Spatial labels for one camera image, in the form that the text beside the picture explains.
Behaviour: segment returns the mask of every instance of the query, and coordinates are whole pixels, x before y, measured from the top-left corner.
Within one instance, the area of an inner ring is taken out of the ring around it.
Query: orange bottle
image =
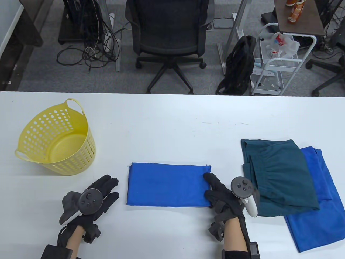
[[[302,14],[304,4],[306,0],[297,0],[294,7],[291,10],[291,15],[287,18],[287,21],[291,24],[295,24]]]
[[[296,2],[297,2],[297,0],[287,0],[285,5],[288,6],[288,7],[291,7],[291,6],[293,6]]]

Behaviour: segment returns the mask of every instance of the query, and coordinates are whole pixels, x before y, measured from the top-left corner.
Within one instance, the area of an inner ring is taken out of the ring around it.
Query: chair wheel
[[[139,61],[137,61],[137,62],[135,63],[135,67],[136,67],[136,68],[142,68],[142,65],[141,65],[141,63],[140,63]]]
[[[206,66],[207,66],[207,64],[206,64],[205,62],[200,62],[199,67],[200,67],[201,69],[204,69]]]
[[[318,96],[320,96],[320,92],[318,90],[313,90],[312,91],[312,96],[318,97]]]
[[[311,69],[313,67],[313,64],[310,62],[310,61],[308,61],[307,63],[305,63],[305,68],[306,69]]]

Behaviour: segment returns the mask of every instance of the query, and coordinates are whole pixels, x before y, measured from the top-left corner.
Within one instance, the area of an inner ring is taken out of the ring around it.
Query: chair base
[[[317,88],[315,88],[312,91],[312,96],[320,96],[319,91],[322,90],[323,88],[329,86],[330,84],[337,82],[340,79],[345,80],[345,67],[344,67],[345,66],[345,58],[344,58],[344,56],[339,58],[339,64],[341,66],[328,64],[328,63],[318,61],[315,59],[311,59],[305,64],[306,69],[311,69],[313,67],[313,65],[316,65],[317,67],[321,67],[323,69],[326,69],[328,71],[336,73],[336,75],[334,77],[332,77],[331,79],[327,80],[326,82],[324,82],[323,84],[321,84]]]
[[[180,67],[177,65],[177,63],[195,63],[199,62],[199,67],[201,69],[204,69],[207,65],[204,62],[203,58],[187,58],[187,57],[138,57],[137,62],[135,64],[136,68],[142,68],[142,65],[140,62],[153,62],[153,63],[163,63],[163,66],[158,71],[157,75],[154,77],[154,79],[151,81],[149,86],[147,87],[147,94],[151,94],[151,89],[153,86],[158,82],[158,80],[161,78],[161,76],[164,74],[164,72],[167,69],[173,69],[177,75],[182,79],[182,81],[187,85],[189,88],[188,94],[194,94],[193,92],[193,86],[188,81],[186,76],[181,71]]]

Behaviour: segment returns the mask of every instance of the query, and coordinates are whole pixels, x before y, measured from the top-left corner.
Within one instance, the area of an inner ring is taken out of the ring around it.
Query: black office chair
[[[127,0],[126,19],[132,25],[133,50],[156,57],[138,57],[140,61],[163,63],[162,68],[147,88],[148,94],[169,68],[175,70],[193,93],[193,87],[177,63],[206,63],[200,58],[205,53],[206,30],[214,19],[214,0]],[[187,58],[197,54],[198,58]]]
[[[341,21],[340,27],[332,35],[330,45],[332,48],[338,47],[342,50],[342,52],[345,51],[345,20],[344,19]],[[322,90],[323,88],[337,82],[340,79],[345,80],[345,58],[343,54],[339,58],[338,63],[340,64],[340,66],[336,66],[333,64],[328,64],[326,62],[319,61],[319,60],[311,59],[305,64],[306,69],[311,69],[313,65],[315,65],[317,67],[321,67],[323,69],[336,73],[334,77],[332,77],[331,79],[327,80],[326,82],[324,82],[323,84],[315,88],[312,91],[312,96],[320,96],[319,91]]]

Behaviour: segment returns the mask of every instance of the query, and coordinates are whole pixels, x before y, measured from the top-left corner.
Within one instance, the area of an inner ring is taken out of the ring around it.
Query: dark green cloth
[[[307,162],[292,140],[241,140],[241,145],[244,175],[260,191],[260,216],[319,210]]]

